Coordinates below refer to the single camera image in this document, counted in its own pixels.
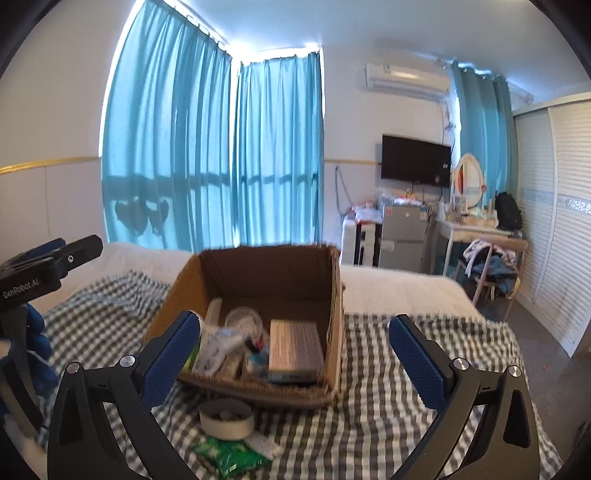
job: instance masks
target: air conditioner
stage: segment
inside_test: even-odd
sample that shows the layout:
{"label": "air conditioner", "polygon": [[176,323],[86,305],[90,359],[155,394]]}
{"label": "air conditioner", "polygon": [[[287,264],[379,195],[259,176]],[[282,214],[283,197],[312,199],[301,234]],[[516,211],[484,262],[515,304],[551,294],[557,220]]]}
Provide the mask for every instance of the air conditioner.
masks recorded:
{"label": "air conditioner", "polygon": [[440,102],[447,98],[450,78],[445,74],[427,73],[394,65],[374,65],[365,68],[368,90],[390,91],[400,95]]}

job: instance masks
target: checkered blanket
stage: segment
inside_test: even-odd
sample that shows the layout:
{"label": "checkered blanket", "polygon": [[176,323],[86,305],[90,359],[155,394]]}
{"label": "checkered blanket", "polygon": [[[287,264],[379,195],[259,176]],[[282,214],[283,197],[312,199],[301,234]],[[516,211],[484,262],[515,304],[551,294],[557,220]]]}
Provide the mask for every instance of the checkered blanket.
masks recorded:
{"label": "checkered blanket", "polygon": [[[114,365],[138,353],[140,339],[161,306],[169,286],[130,272],[100,280],[80,290],[46,315],[47,336],[55,353],[51,365],[63,372],[74,360],[85,368]],[[384,480],[400,467],[427,431],[435,412],[425,408],[388,342],[391,315],[349,313],[345,317],[342,394],[334,407],[317,411],[256,408],[256,428],[282,448],[258,479]],[[513,332],[507,325],[481,318],[415,317],[424,334],[449,354],[474,367],[502,371],[508,364],[524,369]],[[203,433],[195,426],[199,404],[210,394],[179,383],[152,413],[180,456],[201,479],[212,478],[192,452]],[[45,423],[55,394],[42,403]],[[108,417],[130,467],[146,475],[114,406]],[[443,474],[460,465],[481,410],[475,409]],[[540,438],[540,478],[550,479],[561,465],[536,412]],[[47,432],[38,441],[47,446]]]}

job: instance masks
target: bed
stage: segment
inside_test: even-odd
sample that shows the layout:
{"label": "bed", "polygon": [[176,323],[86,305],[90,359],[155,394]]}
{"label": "bed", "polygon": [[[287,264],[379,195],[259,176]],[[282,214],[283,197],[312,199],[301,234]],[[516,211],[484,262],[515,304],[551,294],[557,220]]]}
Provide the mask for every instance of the bed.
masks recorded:
{"label": "bed", "polygon": [[[107,244],[103,255],[72,271],[57,292],[33,302],[45,314],[54,347],[52,366],[63,371],[73,360],[86,368],[113,365],[137,353],[140,338],[164,300],[189,253],[151,251],[130,244]],[[523,358],[506,324],[485,320],[462,288],[444,277],[368,267],[342,266],[345,284],[345,344],[342,392],[334,406],[317,411],[256,408],[257,429],[282,447],[282,455],[256,478],[389,478],[425,434],[435,412],[425,408],[392,353],[387,322],[406,313],[428,337],[454,358],[475,367],[503,370]],[[197,408],[210,395],[177,383],[166,402],[152,410],[181,457],[201,479],[212,478],[192,447],[203,433]],[[50,418],[54,397],[42,402]],[[108,416],[131,468],[145,470],[118,418]],[[475,409],[443,473],[459,466],[481,411]],[[536,413],[540,438],[540,478],[561,465]],[[47,444],[42,431],[37,441]]]}

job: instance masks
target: gloved hand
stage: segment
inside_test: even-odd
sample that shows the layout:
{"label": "gloved hand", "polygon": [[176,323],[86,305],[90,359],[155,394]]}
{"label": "gloved hand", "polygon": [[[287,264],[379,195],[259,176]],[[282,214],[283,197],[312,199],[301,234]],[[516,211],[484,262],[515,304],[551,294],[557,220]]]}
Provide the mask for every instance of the gloved hand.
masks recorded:
{"label": "gloved hand", "polygon": [[[27,350],[31,380],[35,392],[40,397],[48,397],[59,383],[59,377],[45,362],[51,356],[51,345],[43,330],[45,322],[42,315],[27,304]],[[11,343],[7,338],[0,338],[0,366],[12,354]],[[8,413],[8,408],[0,398],[0,419]]]}

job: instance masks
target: wooden chair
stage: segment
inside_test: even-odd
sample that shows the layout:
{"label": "wooden chair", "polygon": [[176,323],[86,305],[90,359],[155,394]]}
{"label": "wooden chair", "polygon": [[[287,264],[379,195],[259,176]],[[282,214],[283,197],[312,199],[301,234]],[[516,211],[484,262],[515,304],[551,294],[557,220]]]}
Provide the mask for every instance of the wooden chair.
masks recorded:
{"label": "wooden chair", "polygon": [[[486,275],[488,273],[488,267],[491,262],[493,247],[497,246],[497,247],[503,248],[505,250],[511,250],[517,254],[517,258],[516,258],[517,280],[515,281],[515,288],[511,292],[511,296],[508,297],[509,305],[508,305],[507,310],[505,312],[505,317],[503,318],[503,322],[504,322],[504,321],[506,321],[507,316],[509,315],[509,312],[511,311],[511,307],[513,306],[513,302],[515,300],[515,295],[517,293],[517,290],[519,289],[519,284],[521,281],[520,279],[521,279],[521,275],[523,273],[523,267],[525,264],[525,252],[527,251],[528,244],[527,244],[527,241],[519,239],[519,238],[502,238],[497,235],[483,235],[480,238],[480,240],[483,240],[485,242],[489,242],[491,244],[491,247],[489,247],[488,254],[486,255],[486,261],[484,264],[484,268],[482,269],[482,275],[477,275],[475,278],[477,286],[476,286],[476,293],[474,294],[474,298],[472,299],[472,304],[474,306],[476,306],[476,304],[478,303],[478,299],[480,298],[480,294],[481,294],[483,288],[491,288],[491,287],[498,286],[498,284],[496,282],[491,282],[486,279]],[[460,268],[462,268],[464,270],[466,269],[466,263],[462,260],[457,262],[456,271],[453,274],[454,280],[457,280],[457,276],[459,274]]]}

